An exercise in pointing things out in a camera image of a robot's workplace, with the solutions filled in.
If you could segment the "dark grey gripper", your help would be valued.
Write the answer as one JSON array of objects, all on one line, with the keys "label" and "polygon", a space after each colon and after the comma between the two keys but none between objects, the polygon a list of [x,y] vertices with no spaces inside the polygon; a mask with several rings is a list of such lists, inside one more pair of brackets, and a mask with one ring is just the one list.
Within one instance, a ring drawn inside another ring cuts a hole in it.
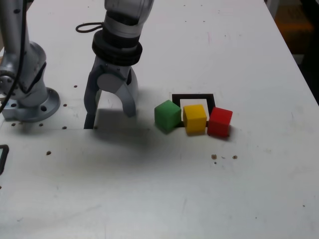
[{"label": "dark grey gripper", "polygon": [[[113,74],[121,78],[128,77],[131,81],[127,83]],[[131,66],[113,65],[96,56],[84,95],[85,109],[90,116],[96,115],[100,89],[116,95],[121,100],[123,112],[127,117],[136,115],[138,82]]]}]

